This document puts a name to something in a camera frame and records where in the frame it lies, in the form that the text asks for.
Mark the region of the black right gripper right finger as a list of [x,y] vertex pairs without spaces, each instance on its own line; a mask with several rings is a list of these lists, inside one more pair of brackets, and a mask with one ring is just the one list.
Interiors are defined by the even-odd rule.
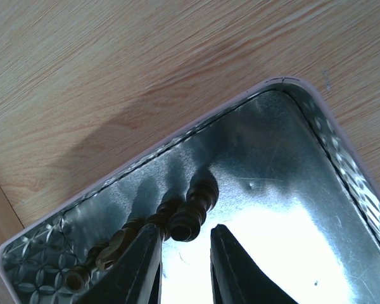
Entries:
[[295,303],[257,266],[223,224],[210,234],[214,303]]

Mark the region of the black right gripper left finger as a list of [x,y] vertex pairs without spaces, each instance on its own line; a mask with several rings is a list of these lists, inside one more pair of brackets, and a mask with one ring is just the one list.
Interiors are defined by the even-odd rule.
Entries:
[[160,303],[162,235],[155,224],[145,225],[107,274],[77,303]]

